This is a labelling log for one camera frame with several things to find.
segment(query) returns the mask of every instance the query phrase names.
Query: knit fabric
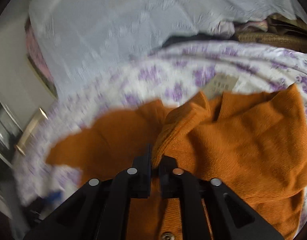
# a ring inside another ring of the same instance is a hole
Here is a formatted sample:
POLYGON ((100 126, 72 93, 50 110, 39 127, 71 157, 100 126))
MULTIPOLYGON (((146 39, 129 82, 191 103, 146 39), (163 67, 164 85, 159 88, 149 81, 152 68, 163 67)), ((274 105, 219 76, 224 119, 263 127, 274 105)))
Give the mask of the knit fabric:
MULTIPOLYGON (((46 162, 83 171, 82 184, 106 180, 131 166, 147 143, 152 166, 163 155, 196 177, 218 177, 285 239, 297 230, 307 185, 307 125, 295 85, 275 93, 223 93, 208 101, 202 92, 170 109, 156 100, 137 110, 118 110, 79 134, 60 141, 46 162)), ((162 200, 154 178, 149 199, 132 199, 127 239, 182 239, 178 199, 162 200)))

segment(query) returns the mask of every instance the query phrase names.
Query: pink cloth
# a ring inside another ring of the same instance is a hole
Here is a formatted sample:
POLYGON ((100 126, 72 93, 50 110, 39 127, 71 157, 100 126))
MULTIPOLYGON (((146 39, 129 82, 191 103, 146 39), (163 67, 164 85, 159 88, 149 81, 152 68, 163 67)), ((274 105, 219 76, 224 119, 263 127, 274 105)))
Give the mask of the pink cloth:
POLYGON ((34 36, 33 29, 31 25, 26 30, 26 47, 29 56, 33 60, 36 67, 42 72, 42 74, 50 81, 53 82, 53 77, 48 69, 48 66, 43 58, 40 51, 40 47, 34 36))
POLYGON ((268 23, 266 20, 261 22, 246 22, 245 24, 239 25, 235 27, 236 32, 242 32, 247 30, 260 30, 263 32, 268 31, 268 23))

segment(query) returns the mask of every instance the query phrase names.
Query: wall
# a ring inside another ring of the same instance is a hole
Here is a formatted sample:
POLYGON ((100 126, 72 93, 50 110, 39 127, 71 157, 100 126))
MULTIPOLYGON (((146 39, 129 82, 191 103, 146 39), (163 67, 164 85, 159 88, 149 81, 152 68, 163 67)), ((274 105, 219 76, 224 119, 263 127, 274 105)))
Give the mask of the wall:
POLYGON ((7 205, 5 204, 4 200, 0 195, 0 212, 5 214, 7 217, 11 218, 11 213, 7 205))
POLYGON ((11 0, 0 16, 0 101, 23 129, 39 108, 48 109, 51 94, 29 68, 24 24, 30 0, 11 0))

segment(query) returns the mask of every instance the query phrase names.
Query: cardigan button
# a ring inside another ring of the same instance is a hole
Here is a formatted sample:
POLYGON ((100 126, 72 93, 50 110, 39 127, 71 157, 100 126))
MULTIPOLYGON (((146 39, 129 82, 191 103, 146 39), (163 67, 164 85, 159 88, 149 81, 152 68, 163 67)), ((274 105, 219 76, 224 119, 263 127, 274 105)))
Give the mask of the cardigan button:
POLYGON ((161 236, 162 240, 175 240, 175 236, 172 233, 163 233, 161 236))

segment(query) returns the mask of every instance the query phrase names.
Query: screw head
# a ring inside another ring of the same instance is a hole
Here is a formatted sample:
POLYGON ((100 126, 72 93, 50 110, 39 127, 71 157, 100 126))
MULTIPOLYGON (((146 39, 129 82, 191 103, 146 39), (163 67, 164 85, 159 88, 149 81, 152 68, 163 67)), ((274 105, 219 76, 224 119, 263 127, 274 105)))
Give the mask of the screw head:
POLYGON ((175 240, 175 236, 172 233, 163 233, 161 236, 162 240, 175 240))
POLYGON ((90 186, 97 186, 99 184, 99 180, 98 179, 91 179, 89 180, 89 185, 90 186))
POLYGON ((127 169, 127 173, 130 175, 134 175, 138 172, 138 170, 136 168, 129 168, 127 169))
POLYGON ((175 174, 175 175, 181 175, 181 174, 184 173, 184 170, 180 169, 180 168, 175 168, 175 169, 173 169, 172 173, 175 174))
POLYGON ((213 186, 220 186, 222 184, 221 180, 218 178, 214 178, 210 181, 213 186))

